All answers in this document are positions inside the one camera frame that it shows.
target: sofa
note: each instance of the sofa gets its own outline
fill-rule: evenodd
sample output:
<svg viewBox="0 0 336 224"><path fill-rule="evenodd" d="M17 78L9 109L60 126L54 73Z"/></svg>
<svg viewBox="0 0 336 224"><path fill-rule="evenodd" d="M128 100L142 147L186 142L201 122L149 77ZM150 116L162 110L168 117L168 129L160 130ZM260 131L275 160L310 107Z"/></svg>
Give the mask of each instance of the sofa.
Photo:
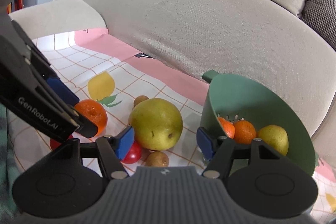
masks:
<svg viewBox="0 0 336 224"><path fill-rule="evenodd" d="M214 69L256 80L297 113L336 169L336 52L271 0L58 0L10 15L31 39L107 27L195 78Z"/></svg>

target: houndstooth pillow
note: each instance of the houndstooth pillow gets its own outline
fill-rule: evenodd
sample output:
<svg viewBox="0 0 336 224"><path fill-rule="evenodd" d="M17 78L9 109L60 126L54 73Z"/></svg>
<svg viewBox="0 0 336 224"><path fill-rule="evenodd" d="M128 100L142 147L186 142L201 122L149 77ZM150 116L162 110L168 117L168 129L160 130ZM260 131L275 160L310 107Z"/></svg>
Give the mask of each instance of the houndstooth pillow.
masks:
<svg viewBox="0 0 336 224"><path fill-rule="evenodd" d="M301 20L336 50L336 0L306 0Z"/></svg>

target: green plastic basket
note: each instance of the green plastic basket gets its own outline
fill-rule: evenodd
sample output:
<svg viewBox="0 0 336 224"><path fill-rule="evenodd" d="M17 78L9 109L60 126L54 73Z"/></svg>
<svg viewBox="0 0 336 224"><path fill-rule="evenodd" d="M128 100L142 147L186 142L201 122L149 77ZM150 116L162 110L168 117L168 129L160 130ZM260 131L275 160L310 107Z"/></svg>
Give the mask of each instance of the green plastic basket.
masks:
<svg viewBox="0 0 336 224"><path fill-rule="evenodd" d="M230 121L244 118L257 131L270 124L281 126L288 135L287 157L310 176L313 175L315 151L309 134L295 112L280 97L258 82L240 75L219 74L211 70L202 78L210 86L201 126L210 134L216 137L226 135L217 119L218 114Z"/></svg>

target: orange fruit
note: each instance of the orange fruit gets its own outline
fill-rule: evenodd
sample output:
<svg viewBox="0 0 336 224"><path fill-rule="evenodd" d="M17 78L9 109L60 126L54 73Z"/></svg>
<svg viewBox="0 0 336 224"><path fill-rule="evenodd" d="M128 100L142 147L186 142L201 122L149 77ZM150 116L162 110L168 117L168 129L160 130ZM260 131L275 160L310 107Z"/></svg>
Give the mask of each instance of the orange fruit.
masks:
<svg viewBox="0 0 336 224"><path fill-rule="evenodd" d="M233 126L236 130L234 140L237 143L250 144L257 137L253 124L246 120L235 122Z"/></svg>
<svg viewBox="0 0 336 224"><path fill-rule="evenodd" d="M236 131L234 125L222 117L218 117L218 120L220 124L222 125L226 135L229 138L233 139L233 137L235 136L235 131Z"/></svg>
<svg viewBox="0 0 336 224"><path fill-rule="evenodd" d="M86 99L75 105L74 109L98 127L97 134L100 134L106 128L107 114L100 103L91 99Z"/></svg>

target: large green fruit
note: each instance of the large green fruit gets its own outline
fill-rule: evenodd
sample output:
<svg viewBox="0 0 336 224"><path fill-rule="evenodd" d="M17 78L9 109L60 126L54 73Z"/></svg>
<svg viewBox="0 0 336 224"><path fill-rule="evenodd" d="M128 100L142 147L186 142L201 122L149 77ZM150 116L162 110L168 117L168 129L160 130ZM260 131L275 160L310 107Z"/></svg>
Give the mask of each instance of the large green fruit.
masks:
<svg viewBox="0 0 336 224"><path fill-rule="evenodd" d="M161 98L139 103L132 110L129 124L134 128L135 140L149 150L166 150L179 140L183 121L175 105Z"/></svg>
<svg viewBox="0 0 336 224"><path fill-rule="evenodd" d="M265 143L272 146L284 156L288 152L288 136L286 130L280 126L270 125L260 129L257 137L261 138Z"/></svg>

